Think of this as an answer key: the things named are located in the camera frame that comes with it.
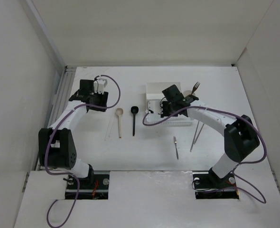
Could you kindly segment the brown wooden fork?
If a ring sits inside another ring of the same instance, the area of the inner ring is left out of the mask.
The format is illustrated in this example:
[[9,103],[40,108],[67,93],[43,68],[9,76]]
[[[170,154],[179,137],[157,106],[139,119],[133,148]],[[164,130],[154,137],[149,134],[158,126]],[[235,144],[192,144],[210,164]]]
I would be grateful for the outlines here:
[[200,82],[196,82],[189,96],[192,96],[195,93],[195,91],[199,88],[199,86],[200,86]]

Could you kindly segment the clear chopstick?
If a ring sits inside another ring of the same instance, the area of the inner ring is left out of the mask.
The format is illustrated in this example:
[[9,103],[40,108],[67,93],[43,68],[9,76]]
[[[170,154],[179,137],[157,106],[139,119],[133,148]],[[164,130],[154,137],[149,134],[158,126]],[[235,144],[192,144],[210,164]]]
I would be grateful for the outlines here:
[[106,135],[105,135],[105,140],[106,141],[110,140],[110,138],[111,138],[110,135],[111,135],[111,131],[112,131],[113,122],[114,122],[114,117],[112,116],[110,118],[108,128],[107,128],[107,132],[106,132]]

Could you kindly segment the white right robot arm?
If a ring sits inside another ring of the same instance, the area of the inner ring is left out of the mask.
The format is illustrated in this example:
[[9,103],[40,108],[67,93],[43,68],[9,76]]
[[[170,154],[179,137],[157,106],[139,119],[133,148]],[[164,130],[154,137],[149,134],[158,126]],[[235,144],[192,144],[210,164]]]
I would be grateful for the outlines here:
[[182,114],[204,123],[224,137],[224,154],[208,171],[211,186],[219,187],[223,184],[232,169],[260,145],[248,116],[236,117],[234,114],[214,110],[194,95],[183,96],[176,85],[171,85],[162,93],[167,100],[164,116]]

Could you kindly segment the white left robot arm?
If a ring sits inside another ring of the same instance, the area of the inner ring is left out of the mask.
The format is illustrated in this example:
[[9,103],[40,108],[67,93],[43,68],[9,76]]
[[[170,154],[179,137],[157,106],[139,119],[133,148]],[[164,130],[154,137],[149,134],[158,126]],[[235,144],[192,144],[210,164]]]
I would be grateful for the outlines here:
[[75,175],[86,189],[94,184],[94,172],[90,164],[77,158],[72,131],[89,110],[106,111],[106,86],[106,79],[81,79],[79,89],[71,95],[60,117],[38,133],[40,165]]

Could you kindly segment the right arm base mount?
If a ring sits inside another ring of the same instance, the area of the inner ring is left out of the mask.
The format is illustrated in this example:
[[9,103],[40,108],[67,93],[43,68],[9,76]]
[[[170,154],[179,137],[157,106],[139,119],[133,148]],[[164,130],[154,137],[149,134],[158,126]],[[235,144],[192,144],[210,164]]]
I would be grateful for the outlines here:
[[239,199],[235,176],[232,173],[223,179],[210,175],[208,171],[192,172],[192,188],[197,200]]

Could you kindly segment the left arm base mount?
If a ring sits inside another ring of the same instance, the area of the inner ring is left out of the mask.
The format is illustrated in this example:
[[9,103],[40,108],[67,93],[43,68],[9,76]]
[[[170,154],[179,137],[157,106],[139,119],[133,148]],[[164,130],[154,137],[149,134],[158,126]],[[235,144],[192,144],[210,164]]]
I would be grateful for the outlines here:
[[[71,175],[63,178],[67,182],[65,199],[73,200],[77,193],[77,181]],[[78,200],[107,200],[109,196],[110,172],[95,171],[92,180],[79,179]]]

